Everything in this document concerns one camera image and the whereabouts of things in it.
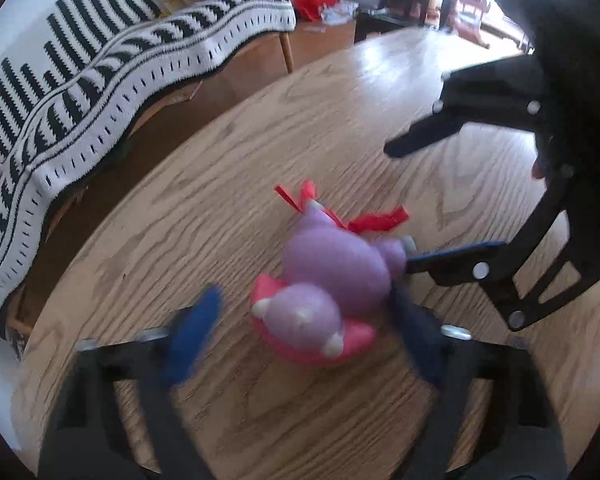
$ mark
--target red bag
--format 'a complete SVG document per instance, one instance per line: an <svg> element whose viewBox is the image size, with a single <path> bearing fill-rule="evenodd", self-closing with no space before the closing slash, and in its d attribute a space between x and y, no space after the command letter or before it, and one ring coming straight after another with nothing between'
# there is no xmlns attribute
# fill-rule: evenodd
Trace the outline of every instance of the red bag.
<svg viewBox="0 0 600 480"><path fill-rule="evenodd" d="M318 22L320 18L320 9L323 7L332 7L340 0L291 0L294 9L300 16L312 22Z"/></svg>

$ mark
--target table surface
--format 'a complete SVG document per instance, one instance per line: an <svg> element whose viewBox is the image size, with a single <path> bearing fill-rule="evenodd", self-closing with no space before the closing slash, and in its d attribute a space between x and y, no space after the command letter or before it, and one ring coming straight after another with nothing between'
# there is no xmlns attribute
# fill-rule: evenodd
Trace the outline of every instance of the table surface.
<svg viewBox="0 0 600 480"><path fill-rule="evenodd" d="M285 77L191 137L100 225L67 269L31 335L12 417L36 469L54 394L80 338L133 339L191 304L203 285L224 289L222 319L193 380L174 399L217 478L389 478L434 399L411 373L387 323L372 351L312 370L288 364L248 322L260 272L280 271L294 211L273 191L314 180L320 200L351 218L403 203L400 234L421 250L510 239L544 192L530 177L532 136L480 125L406 160L387 138L430 111L441 72L493 59L459 38L408 29L365 41ZM558 218L518 273L528 290L566 239ZM557 286L570 276L558 276ZM413 282L417 301L482 340L507 342L477 285ZM519 335L546 377L573 465L600 422L600 283ZM477 382L454 464L471 450L487 386ZM140 462L154 464L130 384L119 396Z"/></svg>

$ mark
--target toy body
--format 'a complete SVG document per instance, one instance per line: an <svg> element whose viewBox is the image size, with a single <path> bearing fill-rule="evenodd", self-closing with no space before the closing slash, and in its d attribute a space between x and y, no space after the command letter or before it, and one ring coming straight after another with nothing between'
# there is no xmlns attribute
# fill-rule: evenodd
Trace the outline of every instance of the toy body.
<svg viewBox="0 0 600 480"><path fill-rule="evenodd" d="M278 192L302 218L283 249L283 279L258 277L252 297L254 326L286 358L336 364L373 343L375 329L351 318L382 306L407 259L401 240L369 242L356 231L378 222L384 224L380 230L388 230L408 215L398 208L388 216L362 217L344 227L315 201L310 182L303 187L301 206L284 190Z"/></svg>

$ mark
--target black and white blanket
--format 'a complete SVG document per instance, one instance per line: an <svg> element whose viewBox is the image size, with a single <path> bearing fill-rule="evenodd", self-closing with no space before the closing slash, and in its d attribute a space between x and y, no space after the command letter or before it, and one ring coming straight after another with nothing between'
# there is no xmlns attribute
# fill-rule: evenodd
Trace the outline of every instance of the black and white blanket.
<svg viewBox="0 0 600 480"><path fill-rule="evenodd" d="M2 307L26 276L59 193L162 92L296 24L289 0L208 0L161 20L158 13L152 0L58 0L0 59L2 338Z"/></svg>

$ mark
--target metal bolt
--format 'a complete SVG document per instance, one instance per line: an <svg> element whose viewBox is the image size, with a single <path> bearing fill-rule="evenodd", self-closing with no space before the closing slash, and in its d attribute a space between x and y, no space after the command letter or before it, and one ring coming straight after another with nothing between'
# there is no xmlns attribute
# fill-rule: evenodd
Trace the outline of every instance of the metal bolt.
<svg viewBox="0 0 600 480"><path fill-rule="evenodd" d="M519 310L514 310L511 314L509 314L509 319L507 319L507 322L513 330L517 330L524 325L525 314Z"/></svg>
<svg viewBox="0 0 600 480"><path fill-rule="evenodd" d="M440 327L442 335L452 337L453 339L461 339L462 341L471 341L471 332L461 326L443 325Z"/></svg>
<svg viewBox="0 0 600 480"><path fill-rule="evenodd" d="M167 337L168 335L169 331L165 327L158 326L155 328L142 330L142 332L138 334L138 337L136 337L136 341L144 343L147 341L153 341L154 339L161 339L163 337Z"/></svg>
<svg viewBox="0 0 600 480"><path fill-rule="evenodd" d="M97 347L98 347L98 342L93 337L90 337L88 339L80 339L80 341L78 341L75 344L75 351L87 352L87 351L93 350Z"/></svg>
<svg viewBox="0 0 600 480"><path fill-rule="evenodd" d="M481 280L489 275L489 264L487 262L478 262L474 265L474 278Z"/></svg>
<svg viewBox="0 0 600 480"><path fill-rule="evenodd" d="M526 106L526 111L529 115L536 115L540 111L540 108L542 108L542 105L538 101L531 101Z"/></svg>
<svg viewBox="0 0 600 480"><path fill-rule="evenodd" d="M573 166L570 166L569 164L563 164L562 167L560 168L560 174L564 178L571 178L573 176L573 173L574 173Z"/></svg>

